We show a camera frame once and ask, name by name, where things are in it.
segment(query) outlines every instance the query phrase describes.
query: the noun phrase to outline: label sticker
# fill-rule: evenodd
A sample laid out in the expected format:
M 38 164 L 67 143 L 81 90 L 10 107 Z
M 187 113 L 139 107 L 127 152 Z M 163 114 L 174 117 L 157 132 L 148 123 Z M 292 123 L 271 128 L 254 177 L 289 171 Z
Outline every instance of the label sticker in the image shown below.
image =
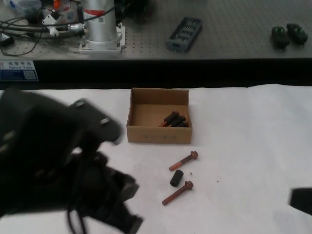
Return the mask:
M 100 15 L 102 15 L 104 13 L 105 13 L 105 11 L 88 10 L 88 9 L 84 9 L 83 10 L 83 15 L 84 15 L 84 19 L 85 20 L 87 20 L 89 18 L 92 18 L 94 16 L 100 16 Z M 95 23 L 105 23 L 105 16 L 101 16 L 99 18 L 92 19 L 90 21 L 95 22 Z
M 38 81 L 33 61 L 1 61 L 0 81 Z

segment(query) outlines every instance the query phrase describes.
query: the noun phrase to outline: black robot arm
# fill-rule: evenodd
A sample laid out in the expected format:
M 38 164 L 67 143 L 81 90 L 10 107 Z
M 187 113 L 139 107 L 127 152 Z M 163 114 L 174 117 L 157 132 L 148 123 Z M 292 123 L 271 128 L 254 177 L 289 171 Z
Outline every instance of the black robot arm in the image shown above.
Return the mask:
M 83 232 L 86 216 L 137 233 L 142 218 L 124 201 L 138 190 L 135 179 L 107 166 L 98 152 L 118 143 L 121 126 L 87 100 L 65 106 L 15 89 L 0 98 L 0 216 L 76 210 Z M 81 153 L 73 154 L 75 148 Z

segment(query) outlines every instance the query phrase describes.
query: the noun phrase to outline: bolt shaft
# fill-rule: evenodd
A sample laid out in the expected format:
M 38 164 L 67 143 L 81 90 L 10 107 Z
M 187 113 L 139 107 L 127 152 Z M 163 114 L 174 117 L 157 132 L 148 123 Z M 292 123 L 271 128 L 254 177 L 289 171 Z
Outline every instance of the bolt shaft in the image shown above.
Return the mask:
M 178 196 L 180 196 L 182 193 L 184 193 L 186 190 L 188 190 L 188 187 L 186 185 L 184 185 L 182 188 L 180 188 L 179 190 L 175 191 L 172 195 L 170 195 L 169 197 L 167 197 L 165 200 L 162 201 L 162 204 L 165 206 L 167 205 L 169 202 L 173 201 L 174 199 L 176 199 Z
M 192 159 L 192 155 L 189 155 L 186 158 L 182 159 L 181 161 L 177 162 L 175 165 L 172 165 L 171 167 L 169 167 L 169 170 L 174 171 L 175 169 L 179 168 L 180 166 L 190 161 L 191 159 Z

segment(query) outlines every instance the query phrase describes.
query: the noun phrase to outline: blue label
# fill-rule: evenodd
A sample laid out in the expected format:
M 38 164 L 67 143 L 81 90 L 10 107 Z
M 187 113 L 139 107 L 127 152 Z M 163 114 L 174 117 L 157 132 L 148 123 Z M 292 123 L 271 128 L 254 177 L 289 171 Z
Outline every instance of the blue label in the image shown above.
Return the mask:
M 38 81 L 35 70 L 0 70 L 0 81 Z

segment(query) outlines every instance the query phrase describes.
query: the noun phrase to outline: black cylinder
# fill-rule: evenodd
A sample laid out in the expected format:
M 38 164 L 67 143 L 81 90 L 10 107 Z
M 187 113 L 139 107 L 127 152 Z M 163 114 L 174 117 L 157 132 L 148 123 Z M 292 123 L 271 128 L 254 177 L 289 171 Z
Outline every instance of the black cylinder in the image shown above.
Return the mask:
M 179 112 L 172 111 L 172 113 L 164 119 L 164 122 L 171 123 L 179 116 Z
M 176 170 L 174 176 L 170 180 L 170 184 L 174 187 L 178 186 L 180 181 L 182 180 L 184 173 L 181 170 Z
M 186 128 L 188 126 L 188 124 L 186 122 L 182 122 L 180 123 L 178 126 L 176 126 L 177 128 Z
M 183 121 L 185 121 L 185 116 L 178 116 L 178 118 L 176 118 L 174 121 L 172 121 L 170 124 L 172 127 L 176 127 L 178 126 L 180 123 L 182 123 Z

